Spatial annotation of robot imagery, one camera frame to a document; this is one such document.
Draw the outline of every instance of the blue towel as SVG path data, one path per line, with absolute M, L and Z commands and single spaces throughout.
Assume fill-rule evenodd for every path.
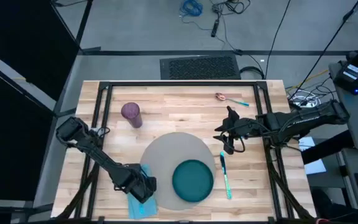
M 151 175 L 149 165 L 142 165 L 142 169 L 147 175 Z M 154 195 L 145 203 L 140 203 L 131 193 L 127 194 L 127 198 L 129 218 L 141 219 L 157 214 L 157 203 Z

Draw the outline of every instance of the purple cup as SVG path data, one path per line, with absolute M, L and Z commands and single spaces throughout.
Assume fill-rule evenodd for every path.
M 140 115 L 140 108 L 139 105 L 136 103 L 126 103 L 121 108 L 121 115 L 128 120 L 128 122 L 134 128 L 140 128 L 143 124 L 142 117 Z

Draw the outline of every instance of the green bowl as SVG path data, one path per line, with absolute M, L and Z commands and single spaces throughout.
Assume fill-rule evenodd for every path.
M 172 176 L 173 189 L 187 202 L 200 202 L 211 193 L 214 178 L 203 162 L 187 160 L 179 164 Z

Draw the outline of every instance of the white paper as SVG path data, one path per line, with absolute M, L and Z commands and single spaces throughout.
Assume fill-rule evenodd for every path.
M 299 149 L 301 151 L 307 150 L 311 146 L 314 146 L 314 141 L 311 137 L 303 137 L 299 139 Z M 321 159 L 305 165 L 306 174 L 317 174 L 326 171 L 326 167 Z

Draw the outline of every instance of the white round placemat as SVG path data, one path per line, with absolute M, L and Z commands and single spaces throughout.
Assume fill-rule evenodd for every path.
M 140 163 L 149 165 L 157 179 L 155 199 L 157 205 L 170 210 L 183 210 L 195 206 L 181 199 L 173 189 L 172 175 L 183 161 L 196 159 L 206 164 L 215 179 L 215 161 L 208 146 L 196 136 L 187 133 L 169 133 L 154 140 L 144 151 Z

